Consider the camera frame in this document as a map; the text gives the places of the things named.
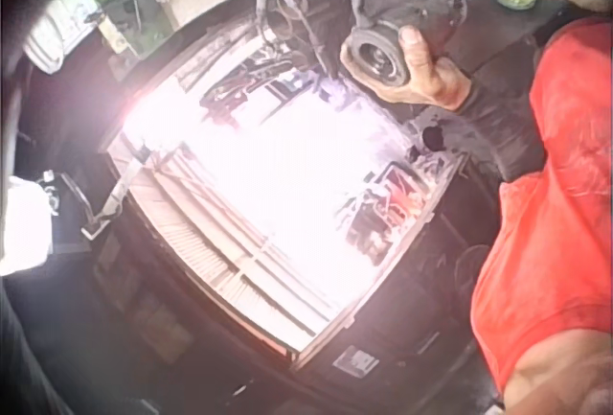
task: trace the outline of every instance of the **sticker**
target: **sticker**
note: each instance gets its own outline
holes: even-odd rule
[[[350,346],[332,365],[357,379],[363,379],[378,363],[379,359]]]

